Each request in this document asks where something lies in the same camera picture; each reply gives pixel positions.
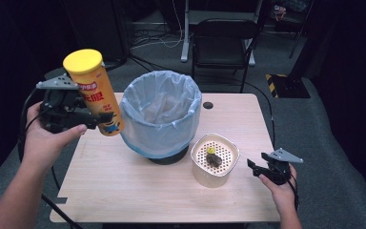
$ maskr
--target wooden table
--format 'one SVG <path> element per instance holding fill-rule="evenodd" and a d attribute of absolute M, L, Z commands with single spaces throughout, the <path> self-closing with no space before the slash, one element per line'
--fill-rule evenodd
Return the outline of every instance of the wooden table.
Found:
<path fill-rule="evenodd" d="M 121 101 L 122 94 L 116 94 Z M 158 165 L 132 151 L 120 135 L 88 130 L 79 140 L 58 206 L 77 222 L 252 222 L 279 221 L 270 191 L 253 176 L 247 158 L 267 167 L 260 153 L 273 146 L 253 94 L 203 94 L 200 124 L 189 152 L 171 165 Z M 240 158 L 221 187 L 200 185 L 190 150 L 207 133 L 232 141 Z M 51 220 L 63 222 L 55 212 Z"/>

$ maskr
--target hand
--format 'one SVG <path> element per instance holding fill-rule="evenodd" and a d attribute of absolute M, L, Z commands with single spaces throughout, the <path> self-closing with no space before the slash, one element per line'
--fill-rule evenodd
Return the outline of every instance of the hand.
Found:
<path fill-rule="evenodd" d="M 38 116 L 40 104 L 41 102 L 29 107 L 28 125 Z M 58 158 L 62 149 L 86 131 L 86 125 L 82 124 L 65 132 L 52 134 L 42 127 L 38 118 L 35 119 L 27 131 L 22 165 L 27 165 L 34 172 L 46 173 Z"/>
<path fill-rule="evenodd" d="M 296 170 L 292 164 L 290 164 L 290 170 L 293 175 L 290 182 L 295 187 Z M 261 182 L 272 192 L 273 201 L 278 214 L 282 215 L 285 212 L 295 211 L 295 195 L 293 189 L 288 183 L 276 185 L 264 175 L 260 175 L 259 178 Z"/>

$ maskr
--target chip can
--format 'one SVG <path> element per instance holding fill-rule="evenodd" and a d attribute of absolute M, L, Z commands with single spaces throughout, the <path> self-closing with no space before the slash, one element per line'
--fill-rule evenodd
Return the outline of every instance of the chip can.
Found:
<path fill-rule="evenodd" d="M 104 67 L 102 54 L 92 49 L 72 52 L 65 57 L 64 68 L 93 115 L 113 112 L 112 121 L 98 125 L 102 135 L 117 135 L 124 128 L 117 100 Z"/>

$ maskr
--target small container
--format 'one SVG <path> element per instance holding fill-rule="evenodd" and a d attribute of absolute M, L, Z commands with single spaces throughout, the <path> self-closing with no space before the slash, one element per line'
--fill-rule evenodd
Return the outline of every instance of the small container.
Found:
<path fill-rule="evenodd" d="M 72 81 L 79 86 L 86 106 L 92 114 L 113 112 L 112 121 L 98 125 L 102 135 L 117 135 L 124 128 L 120 109 L 112 90 L 102 54 L 96 50 L 80 50 L 69 54 L 63 62 Z"/>
<path fill-rule="evenodd" d="M 222 164 L 213 167 L 207 162 L 208 153 L 221 157 Z M 192 148 L 193 175 L 201 185 L 217 188 L 225 184 L 230 171 L 239 159 L 239 149 L 227 138 L 209 133 L 201 137 Z"/>

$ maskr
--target trash bin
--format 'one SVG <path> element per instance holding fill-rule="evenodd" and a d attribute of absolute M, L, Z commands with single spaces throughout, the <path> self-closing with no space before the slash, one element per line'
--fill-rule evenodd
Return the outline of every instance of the trash bin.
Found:
<path fill-rule="evenodd" d="M 124 142 L 157 164 L 172 164 L 188 151 L 200 119 L 201 92 L 191 77 L 154 71 L 136 78 L 120 102 Z"/>

